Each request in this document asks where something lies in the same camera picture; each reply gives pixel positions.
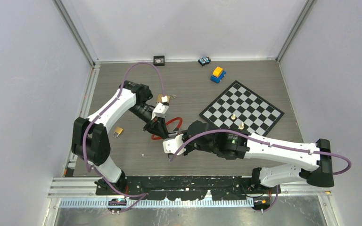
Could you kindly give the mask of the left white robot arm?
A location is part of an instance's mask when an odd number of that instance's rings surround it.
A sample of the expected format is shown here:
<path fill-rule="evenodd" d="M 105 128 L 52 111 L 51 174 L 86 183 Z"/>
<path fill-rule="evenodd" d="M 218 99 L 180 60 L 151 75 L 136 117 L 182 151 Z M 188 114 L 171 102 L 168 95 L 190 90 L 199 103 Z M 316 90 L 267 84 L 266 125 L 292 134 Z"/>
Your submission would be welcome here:
<path fill-rule="evenodd" d="M 122 169 L 110 157 L 109 132 L 127 111 L 145 122 L 144 131 L 166 139 L 172 136 L 165 124 L 169 96 L 162 95 L 155 106 L 146 102 L 153 98 L 149 86 L 125 81 L 115 95 L 87 118 L 74 121 L 71 151 L 102 175 L 98 185 L 115 195 L 125 191 L 126 178 Z"/>

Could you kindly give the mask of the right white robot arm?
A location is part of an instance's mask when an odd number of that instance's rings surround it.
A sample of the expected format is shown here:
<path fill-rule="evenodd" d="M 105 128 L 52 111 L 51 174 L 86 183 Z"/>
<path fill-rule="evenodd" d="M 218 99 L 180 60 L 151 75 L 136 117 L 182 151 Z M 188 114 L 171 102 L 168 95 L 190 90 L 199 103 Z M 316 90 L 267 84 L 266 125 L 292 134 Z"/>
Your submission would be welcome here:
<path fill-rule="evenodd" d="M 217 129 L 208 123 L 195 121 L 182 131 L 182 141 L 187 143 L 184 155 L 199 150 L 227 160 L 265 159 L 281 163 L 276 167 L 252 170 L 250 187 L 256 193 L 297 181 L 316 187 L 334 186 L 330 143 L 326 139 L 295 143 L 239 129 Z"/>

